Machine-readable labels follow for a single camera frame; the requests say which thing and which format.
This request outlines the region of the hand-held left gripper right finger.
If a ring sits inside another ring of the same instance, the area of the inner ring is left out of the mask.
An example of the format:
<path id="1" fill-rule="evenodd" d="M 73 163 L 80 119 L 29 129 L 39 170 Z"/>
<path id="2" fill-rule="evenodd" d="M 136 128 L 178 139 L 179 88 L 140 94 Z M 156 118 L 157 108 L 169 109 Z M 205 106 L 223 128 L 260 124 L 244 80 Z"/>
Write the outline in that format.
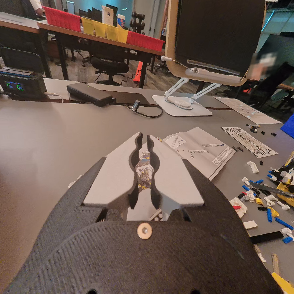
<path id="1" fill-rule="evenodd" d="M 153 135 L 147 135 L 147 147 L 153 168 L 153 206 L 161 209 L 163 215 L 170 215 L 173 210 L 203 206 L 204 200 L 185 165 L 189 162 Z"/>

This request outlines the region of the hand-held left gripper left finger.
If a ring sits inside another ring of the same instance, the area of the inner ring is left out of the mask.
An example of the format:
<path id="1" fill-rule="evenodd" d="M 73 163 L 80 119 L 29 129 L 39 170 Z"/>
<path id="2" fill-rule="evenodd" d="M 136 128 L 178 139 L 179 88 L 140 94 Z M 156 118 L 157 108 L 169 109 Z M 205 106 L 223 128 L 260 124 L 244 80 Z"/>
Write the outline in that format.
<path id="1" fill-rule="evenodd" d="M 134 209 L 139 195 L 138 164 L 143 134 L 134 134 L 104 159 L 83 204 L 107 209 Z"/>

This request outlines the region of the lego instruction booklet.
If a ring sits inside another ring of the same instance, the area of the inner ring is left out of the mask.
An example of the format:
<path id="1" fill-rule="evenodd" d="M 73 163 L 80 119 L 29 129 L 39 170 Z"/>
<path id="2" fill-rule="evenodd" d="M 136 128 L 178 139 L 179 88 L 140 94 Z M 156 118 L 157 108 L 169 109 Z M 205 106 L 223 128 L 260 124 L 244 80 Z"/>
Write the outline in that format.
<path id="1" fill-rule="evenodd" d="M 184 160 L 187 160 L 189 164 L 192 165 L 192 168 L 196 168 L 196 171 L 199 171 L 200 175 L 204 176 L 204 179 L 207 179 L 209 181 L 211 181 L 215 177 L 215 175 L 222 169 L 222 167 L 224 167 L 227 161 L 235 153 L 232 148 L 199 127 L 196 127 L 187 132 L 170 135 L 167 138 L 163 139 L 163 141 L 161 142 L 165 142 L 168 146 L 170 146 Z M 91 188 L 100 168 L 102 167 L 103 159 L 105 157 L 101 158 L 101 160 L 98 161 L 98 170 L 94 171 L 94 179 L 90 179 L 90 183 L 82 183 L 82 176 L 80 176 L 80 178 L 78 178 L 76 182 L 71 183 L 71 186 L 69 186 L 69 188 L 76 188 L 78 184 L 82 184 L 82 188 L 85 188 L 81 200 L 82 206 L 85 206 L 83 204 L 83 201 L 89 189 Z M 135 167 L 138 174 L 139 194 L 143 193 L 143 195 L 150 196 L 151 198 L 151 179 L 153 168 L 150 164 L 150 152 L 148 150 L 147 143 L 142 144 L 142 148 L 139 151 L 139 158 L 140 160 Z M 199 192 L 200 184 L 203 183 L 204 182 L 200 180 L 200 183 L 196 184 Z M 152 204 L 152 201 L 149 200 L 147 212 L 150 211 L 150 202 Z M 127 210 L 118 211 L 120 213 L 124 213 L 127 212 Z M 169 215 L 162 216 L 162 220 L 167 220 L 169 217 Z"/>

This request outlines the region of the white lego panel assembly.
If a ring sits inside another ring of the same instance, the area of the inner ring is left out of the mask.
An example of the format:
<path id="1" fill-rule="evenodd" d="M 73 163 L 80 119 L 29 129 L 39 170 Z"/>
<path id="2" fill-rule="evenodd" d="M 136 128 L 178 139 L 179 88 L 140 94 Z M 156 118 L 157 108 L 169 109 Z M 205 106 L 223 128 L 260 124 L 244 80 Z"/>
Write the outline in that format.
<path id="1" fill-rule="evenodd" d="M 237 213 L 237 215 L 239 216 L 239 218 L 241 219 L 248 210 L 247 207 L 245 206 L 245 204 L 242 201 L 240 201 L 240 199 L 237 197 L 233 198 L 229 202 L 233 206 L 233 208 L 234 208 L 235 212 Z"/>

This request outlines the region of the pile of loose lego pieces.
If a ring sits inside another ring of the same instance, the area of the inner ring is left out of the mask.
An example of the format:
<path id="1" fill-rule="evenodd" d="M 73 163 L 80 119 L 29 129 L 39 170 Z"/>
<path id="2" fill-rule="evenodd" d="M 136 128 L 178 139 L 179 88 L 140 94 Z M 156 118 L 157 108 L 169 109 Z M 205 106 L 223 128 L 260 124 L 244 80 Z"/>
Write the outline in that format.
<path id="1" fill-rule="evenodd" d="M 251 182 L 249 182 L 248 187 L 244 186 L 244 189 L 246 189 L 247 191 L 252 190 L 252 189 L 256 189 L 254 187 L 252 187 L 250 185 Z M 282 226 L 284 226 L 284 228 L 282 229 L 282 233 L 284 235 L 284 238 L 282 238 L 283 243 L 288 244 L 290 242 L 293 242 L 293 235 L 292 235 L 292 230 L 293 227 L 291 225 L 289 225 L 288 223 L 282 221 L 281 219 L 279 219 L 279 217 L 274 216 L 274 211 L 272 209 L 270 209 L 270 205 L 268 205 L 269 207 L 260 207 L 262 208 L 264 211 L 267 212 L 267 219 L 268 222 L 272 222 L 273 219 L 275 219 L 276 222 L 278 222 L 279 224 L 281 224 Z"/>

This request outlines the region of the black lego beam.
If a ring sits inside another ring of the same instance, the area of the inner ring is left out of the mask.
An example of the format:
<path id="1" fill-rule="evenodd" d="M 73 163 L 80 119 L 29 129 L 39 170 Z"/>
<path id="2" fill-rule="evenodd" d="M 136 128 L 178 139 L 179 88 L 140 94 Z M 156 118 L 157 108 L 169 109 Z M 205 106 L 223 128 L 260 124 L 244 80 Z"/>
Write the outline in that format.
<path id="1" fill-rule="evenodd" d="M 255 245 L 255 244 L 260 244 L 260 243 L 284 238 L 284 235 L 281 231 L 276 231 L 276 232 L 265 233 L 265 234 L 260 234 L 256 236 L 250 236 L 249 238 L 252 244 Z"/>

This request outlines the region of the yellow lego panel piece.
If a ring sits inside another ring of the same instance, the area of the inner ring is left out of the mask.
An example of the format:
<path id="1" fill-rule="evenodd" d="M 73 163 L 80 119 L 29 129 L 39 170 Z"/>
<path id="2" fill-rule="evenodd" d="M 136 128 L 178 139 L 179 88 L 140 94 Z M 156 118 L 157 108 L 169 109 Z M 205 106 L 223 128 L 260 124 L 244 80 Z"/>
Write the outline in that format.
<path id="1" fill-rule="evenodd" d="M 279 287 L 281 288 L 281 290 L 284 294 L 293 294 L 294 293 L 294 287 L 292 286 L 291 283 L 284 280 L 282 277 L 280 277 L 275 272 L 273 272 L 271 275 L 274 278 L 274 280 L 276 281 L 276 283 L 279 285 Z"/>

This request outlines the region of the zebra sticker sheet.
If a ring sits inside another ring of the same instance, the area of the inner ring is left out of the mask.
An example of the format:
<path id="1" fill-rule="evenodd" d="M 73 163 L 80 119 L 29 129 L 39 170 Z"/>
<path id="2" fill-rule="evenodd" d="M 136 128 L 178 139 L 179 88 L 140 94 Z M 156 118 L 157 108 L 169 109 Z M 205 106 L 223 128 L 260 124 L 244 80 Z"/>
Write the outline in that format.
<path id="1" fill-rule="evenodd" d="M 263 144 L 240 127 L 221 127 L 221 129 L 257 158 L 265 158 L 278 154 L 276 151 Z"/>

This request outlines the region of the white paper sheet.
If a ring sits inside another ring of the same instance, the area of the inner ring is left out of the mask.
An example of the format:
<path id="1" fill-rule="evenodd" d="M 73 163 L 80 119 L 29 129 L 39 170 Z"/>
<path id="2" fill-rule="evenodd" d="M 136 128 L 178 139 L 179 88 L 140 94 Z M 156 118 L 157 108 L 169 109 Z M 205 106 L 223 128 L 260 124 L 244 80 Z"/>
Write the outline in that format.
<path id="1" fill-rule="evenodd" d="M 280 121 L 271 118 L 270 116 L 254 109 L 253 107 L 241 102 L 235 98 L 225 98 L 214 96 L 215 99 L 238 112 L 242 116 L 248 118 L 255 124 L 281 124 Z"/>

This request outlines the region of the blue plastic bin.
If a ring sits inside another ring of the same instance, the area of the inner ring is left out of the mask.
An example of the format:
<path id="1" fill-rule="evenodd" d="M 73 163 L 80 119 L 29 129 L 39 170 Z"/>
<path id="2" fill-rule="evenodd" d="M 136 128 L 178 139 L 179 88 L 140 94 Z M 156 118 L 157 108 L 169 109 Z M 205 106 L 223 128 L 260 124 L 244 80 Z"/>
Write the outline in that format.
<path id="1" fill-rule="evenodd" d="M 294 138 L 294 114 L 292 114 L 292 116 L 290 116 L 290 118 L 284 123 L 281 130 Z"/>

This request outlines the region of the black battery charger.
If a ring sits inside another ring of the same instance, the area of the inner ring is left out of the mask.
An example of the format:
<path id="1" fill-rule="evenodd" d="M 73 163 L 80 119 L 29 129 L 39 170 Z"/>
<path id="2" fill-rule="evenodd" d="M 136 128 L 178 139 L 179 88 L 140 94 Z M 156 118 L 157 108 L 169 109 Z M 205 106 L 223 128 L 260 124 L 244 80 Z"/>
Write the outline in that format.
<path id="1" fill-rule="evenodd" d="M 43 75 L 40 73 L 2 68 L 0 84 L 6 94 L 14 94 L 22 98 L 46 98 L 47 89 Z"/>

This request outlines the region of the brown office desk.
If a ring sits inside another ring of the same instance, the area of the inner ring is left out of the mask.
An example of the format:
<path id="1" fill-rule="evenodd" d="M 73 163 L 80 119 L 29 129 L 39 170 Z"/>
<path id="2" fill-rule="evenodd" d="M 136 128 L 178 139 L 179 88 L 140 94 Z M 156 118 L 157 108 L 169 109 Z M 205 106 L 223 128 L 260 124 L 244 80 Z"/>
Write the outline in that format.
<path id="1" fill-rule="evenodd" d="M 165 55 L 163 51 L 151 50 L 128 43 L 101 38 L 95 35 L 85 34 L 84 32 L 77 32 L 66 28 L 49 25 L 46 20 L 36 21 L 4 12 L 0 13 L 0 20 L 1 27 L 35 33 L 35 37 L 37 37 L 37 34 L 41 36 L 40 34 L 42 31 L 53 33 L 57 41 L 57 48 L 64 80 L 69 80 L 69 77 L 63 47 L 94 53 L 94 49 L 98 49 L 98 46 L 101 46 L 101 44 L 104 43 L 107 44 L 109 50 L 102 49 L 101 54 L 106 54 L 111 57 L 115 56 L 114 47 L 123 48 L 124 51 L 119 53 L 118 56 L 124 57 L 127 60 L 140 61 L 143 63 L 138 86 L 141 89 L 144 87 L 148 63 L 151 63 L 152 68 L 154 66 L 154 61 L 152 61 L 151 58 Z"/>

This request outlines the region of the white tablet stand with screen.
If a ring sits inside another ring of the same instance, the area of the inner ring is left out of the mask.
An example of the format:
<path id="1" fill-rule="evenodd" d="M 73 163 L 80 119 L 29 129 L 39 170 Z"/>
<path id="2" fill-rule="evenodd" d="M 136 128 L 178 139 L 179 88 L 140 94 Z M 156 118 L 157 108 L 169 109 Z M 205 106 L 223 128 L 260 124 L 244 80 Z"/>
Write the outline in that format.
<path id="1" fill-rule="evenodd" d="M 164 55 L 168 69 L 187 79 L 187 68 L 235 75 L 243 80 L 228 86 L 243 85 L 265 15 L 264 0 L 169 1 Z"/>

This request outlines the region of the black dumbbell stand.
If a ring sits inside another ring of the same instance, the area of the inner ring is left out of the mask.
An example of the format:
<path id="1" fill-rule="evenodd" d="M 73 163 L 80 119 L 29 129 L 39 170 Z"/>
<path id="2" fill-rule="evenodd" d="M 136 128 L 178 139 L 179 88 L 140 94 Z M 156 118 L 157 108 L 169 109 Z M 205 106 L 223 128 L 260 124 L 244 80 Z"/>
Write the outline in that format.
<path id="1" fill-rule="evenodd" d="M 130 31 L 141 34 L 145 28 L 145 14 L 138 14 L 136 11 L 132 11 L 130 20 Z"/>

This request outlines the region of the row of red yellow bins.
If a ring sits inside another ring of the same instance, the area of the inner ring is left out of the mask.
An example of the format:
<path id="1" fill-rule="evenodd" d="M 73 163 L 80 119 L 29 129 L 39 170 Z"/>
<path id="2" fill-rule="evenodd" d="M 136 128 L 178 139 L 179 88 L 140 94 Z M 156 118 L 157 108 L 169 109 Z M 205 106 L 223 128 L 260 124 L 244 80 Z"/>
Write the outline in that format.
<path id="1" fill-rule="evenodd" d="M 46 14 L 47 23 L 50 26 L 62 28 L 75 33 L 83 33 L 95 36 L 99 41 L 102 39 L 118 42 L 121 44 L 129 44 L 140 48 L 146 48 L 153 51 L 161 52 L 165 41 L 133 31 L 127 31 L 94 21 L 85 17 L 73 15 L 57 9 L 43 7 Z"/>

